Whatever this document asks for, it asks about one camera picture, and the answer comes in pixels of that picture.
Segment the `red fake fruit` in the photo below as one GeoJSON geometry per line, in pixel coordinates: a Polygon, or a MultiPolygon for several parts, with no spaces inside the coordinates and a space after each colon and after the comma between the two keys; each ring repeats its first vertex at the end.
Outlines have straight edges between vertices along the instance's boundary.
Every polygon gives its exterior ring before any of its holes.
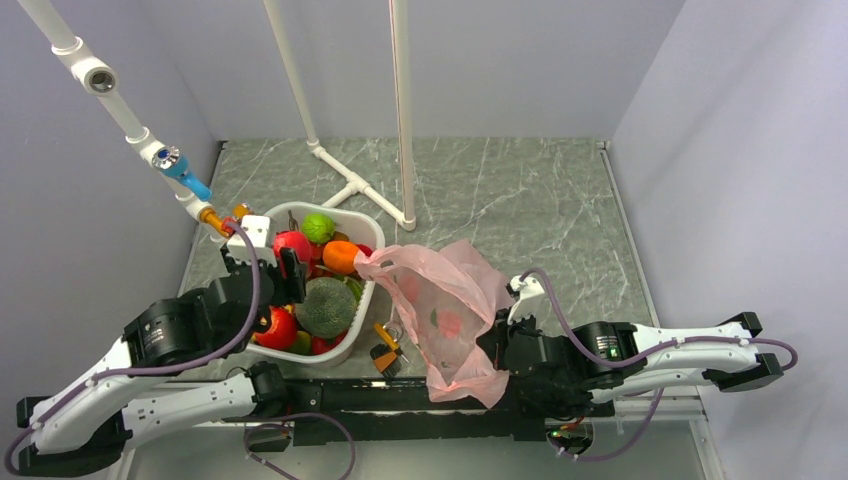
{"type": "Polygon", "coordinates": [[[284,252],[291,251],[298,263],[305,266],[306,271],[309,271],[311,267],[312,245],[300,231],[289,230],[277,233],[272,244],[272,251],[284,277],[287,276],[283,261],[284,252]]]}

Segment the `orange fake fruit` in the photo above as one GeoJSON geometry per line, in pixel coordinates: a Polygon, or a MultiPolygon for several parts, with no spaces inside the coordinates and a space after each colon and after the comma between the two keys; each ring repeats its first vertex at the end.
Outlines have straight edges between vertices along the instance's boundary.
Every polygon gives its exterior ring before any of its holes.
{"type": "Polygon", "coordinates": [[[343,240],[330,241],[323,248],[322,261],[331,271],[349,275],[355,271],[354,261],[359,253],[360,249],[354,243],[343,240]]]}

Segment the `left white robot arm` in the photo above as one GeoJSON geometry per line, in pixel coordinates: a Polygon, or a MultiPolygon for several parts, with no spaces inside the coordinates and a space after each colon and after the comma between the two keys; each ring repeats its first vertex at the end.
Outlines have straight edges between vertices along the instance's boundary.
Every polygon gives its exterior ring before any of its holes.
{"type": "Polygon", "coordinates": [[[272,420],[285,411],[281,372],[266,362],[208,388],[148,396],[184,371],[244,351],[272,308],[305,296],[308,243],[281,244],[265,216],[228,219],[223,227],[226,276],[153,303],[64,390],[18,402],[20,433],[4,455],[9,473],[84,477],[175,430],[227,417],[272,420]]]}

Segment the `pink plastic bag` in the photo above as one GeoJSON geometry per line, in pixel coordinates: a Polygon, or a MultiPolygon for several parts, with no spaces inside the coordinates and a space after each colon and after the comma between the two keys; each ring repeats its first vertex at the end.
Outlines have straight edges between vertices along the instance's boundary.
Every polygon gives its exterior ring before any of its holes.
{"type": "Polygon", "coordinates": [[[509,373],[495,367],[477,340],[514,301],[508,278],[470,241],[438,251],[392,245],[358,253],[353,265],[360,277],[388,292],[394,316],[425,362],[430,401],[473,398],[491,409],[501,400],[509,373]]]}

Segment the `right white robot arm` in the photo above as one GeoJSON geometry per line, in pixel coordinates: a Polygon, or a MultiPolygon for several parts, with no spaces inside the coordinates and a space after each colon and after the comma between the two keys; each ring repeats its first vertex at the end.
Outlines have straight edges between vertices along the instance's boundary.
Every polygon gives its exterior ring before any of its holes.
{"type": "Polygon", "coordinates": [[[762,336],[753,312],[708,328],[598,321],[572,327],[547,274],[532,268],[506,286],[514,301],[477,341],[520,402],[574,415],[619,397],[669,387],[759,389],[795,367],[797,351],[762,336]]]}

